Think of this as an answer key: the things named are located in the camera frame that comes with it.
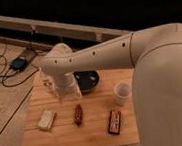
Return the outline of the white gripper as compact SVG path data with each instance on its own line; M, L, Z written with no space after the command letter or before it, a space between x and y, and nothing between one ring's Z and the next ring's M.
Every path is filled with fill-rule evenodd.
M75 80L74 74L68 73L68 74L60 74L53 77L54 83L55 83L55 89L60 94L57 95L57 98L59 100L59 104L62 104L64 102L64 95L63 94L69 94L74 93L75 91L75 97L77 100L81 100L83 98L81 91L79 89L75 89L77 86L77 81Z

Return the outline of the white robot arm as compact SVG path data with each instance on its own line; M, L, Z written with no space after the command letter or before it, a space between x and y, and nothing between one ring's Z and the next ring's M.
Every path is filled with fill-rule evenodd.
M77 52L58 43L40 69L66 93L76 71L134 70L133 109L140 146L182 146L182 23L134 31Z

